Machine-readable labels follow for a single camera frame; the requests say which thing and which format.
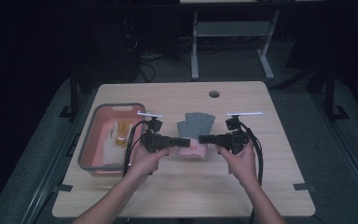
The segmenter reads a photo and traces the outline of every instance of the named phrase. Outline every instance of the human arm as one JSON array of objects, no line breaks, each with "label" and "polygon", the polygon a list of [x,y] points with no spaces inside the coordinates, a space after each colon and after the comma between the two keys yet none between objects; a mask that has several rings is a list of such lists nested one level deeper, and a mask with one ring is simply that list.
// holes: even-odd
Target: human arm
[{"label": "human arm", "polygon": [[113,223],[148,174],[157,171],[159,159],[171,152],[172,148],[164,148],[149,153],[144,147],[137,147],[127,174],[73,223]]},{"label": "human arm", "polygon": [[231,154],[224,147],[216,146],[216,148],[228,163],[228,173],[233,174],[245,189],[259,223],[285,223],[257,181],[255,152],[252,141],[237,155]]}]

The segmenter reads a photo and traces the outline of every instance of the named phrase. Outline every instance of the round hole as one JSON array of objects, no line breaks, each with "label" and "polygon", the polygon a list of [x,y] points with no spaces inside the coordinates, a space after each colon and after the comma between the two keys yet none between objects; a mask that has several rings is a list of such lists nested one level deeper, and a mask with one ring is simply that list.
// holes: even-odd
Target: round hole
[{"label": "round hole", "polygon": [[220,93],[218,91],[210,91],[209,96],[211,96],[212,98],[217,98],[220,96]]}]

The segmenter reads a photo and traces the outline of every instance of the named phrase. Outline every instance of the orange object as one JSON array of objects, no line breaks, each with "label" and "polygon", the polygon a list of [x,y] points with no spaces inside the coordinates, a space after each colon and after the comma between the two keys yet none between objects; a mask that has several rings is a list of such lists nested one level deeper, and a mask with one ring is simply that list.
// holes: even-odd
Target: orange object
[{"label": "orange object", "polygon": [[116,137],[116,145],[125,147],[127,145],[127,134],[129,133],[130,128],[130,120],[120,119],[117,121],[117,137]]}]

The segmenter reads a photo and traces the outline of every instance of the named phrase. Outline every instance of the table leg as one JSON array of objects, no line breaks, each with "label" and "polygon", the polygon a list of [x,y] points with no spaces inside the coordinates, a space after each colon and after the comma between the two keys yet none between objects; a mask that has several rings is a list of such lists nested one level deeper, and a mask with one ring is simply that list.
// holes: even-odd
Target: table leg
[{"label": "table leg", "polygon": [[262,49],[257,50],[258,58],[260,59],[261,65],[263,66],[264,73],[268,79],[274,79],[274,74],[272,73],[271,67],[269,66],[269,61],[267,60],[267,51],[269,49],[269,43],[271,42],[272,35],[274,34],[275,26],[278,20],[280,10],[275,10],[272,19],[269,23],[269,27],[266,34],[266,43]]},{"label": "table leg", "polygon": [[191,81],[199,80],[199,59],[197,58],[197,11],[193,22],[193,51],[191,52]]}]

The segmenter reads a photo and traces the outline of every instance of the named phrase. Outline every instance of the plastic bin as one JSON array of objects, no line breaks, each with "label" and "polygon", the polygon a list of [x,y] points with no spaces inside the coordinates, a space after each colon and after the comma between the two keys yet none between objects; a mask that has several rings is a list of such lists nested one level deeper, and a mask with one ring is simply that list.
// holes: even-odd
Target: plastic bin
[{"label": "plastic bin", "polygon": [[[110,130],[115,129],[115,122],[118,120],[128,120],[131,122],[132,127],[145,116],[138,115],[137,112],[145,112],[145,107],[138,103],[133,104],[120,104],[120,105],[100,105],[92,115],[91,122],[87,130],[85,141],[80,150],[77,162],[79,166],[90,172],[92,175],[122,175],[124,158],[122,164],[104,164],[103,156],[106,151],[103,150],[105,141],[109,137]],[[133,136],[132,143],[141,136],[143,125],[137,127]]]}]

